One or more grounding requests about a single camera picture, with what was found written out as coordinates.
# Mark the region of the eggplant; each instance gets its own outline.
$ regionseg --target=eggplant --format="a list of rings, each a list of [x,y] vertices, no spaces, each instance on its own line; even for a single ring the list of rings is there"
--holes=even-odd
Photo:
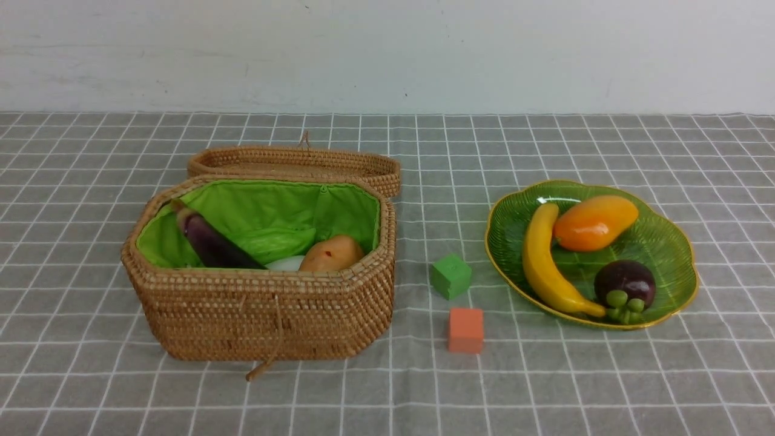
[[[206,268],[267,269],[183,200],[172,199],[170,207],[175,212],[177,227]]]
[[[594,277],[594,294],[609,318],[638,324],[643,322],[643,311],[654,303],[656,281],[644,264],[622,259],[600,268]]]

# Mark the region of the basket lid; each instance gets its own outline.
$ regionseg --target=basket lid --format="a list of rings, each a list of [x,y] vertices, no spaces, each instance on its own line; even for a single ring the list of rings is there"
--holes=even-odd
[[[243,145],[208,148],[188,161],[188,177],[203,174],[292,175],[319,181],[350,176],[363,180],[386,197],[401,191],[401,165],[379,154],[319,149],[305,131],[297,147]]]

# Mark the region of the green cube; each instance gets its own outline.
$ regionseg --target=green cube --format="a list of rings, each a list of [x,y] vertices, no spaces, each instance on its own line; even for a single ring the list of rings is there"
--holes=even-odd
[[[471,286],[471,267],[452,253],[431,267],[431,285],[446,299],[453,299]]]

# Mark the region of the green plate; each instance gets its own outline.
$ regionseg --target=green plate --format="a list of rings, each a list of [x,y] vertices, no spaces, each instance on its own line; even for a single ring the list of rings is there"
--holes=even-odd
[[[557,246],[552,249],[552,256],[565,279],[592,300],[596,300],[594,277],[607,263],[631,259],[647,266],[656,280],[656,295],[652,306],[643,311],[641,324],[621,325],[607,318],[554,310],[536,295],[522,270],[522,241],[538,206],[554,202],[562,214],[584,199],[605,194],[622,196],[635,203],[639,210],[637,221],[603,250],[576,253]],[[519,295],[552,315],[590,327],[616,330],[649,327],[679,312],[697,295],[699,279],[694,251],[684,232],[638,197],[616,188],[549,180],[509,194],[498,200],[490,211],[484,243],[492,264]]]

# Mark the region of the banana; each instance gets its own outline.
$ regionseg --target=banana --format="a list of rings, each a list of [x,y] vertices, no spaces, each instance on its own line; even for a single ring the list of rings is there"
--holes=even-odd
[[[549,307],[564,313],[605,317],[605,308],[584,298],[568,282],[552,259],[552,228],[560,214],[555,203],[544,203],[533,213],[522,245],[522,267],[528,283]]]

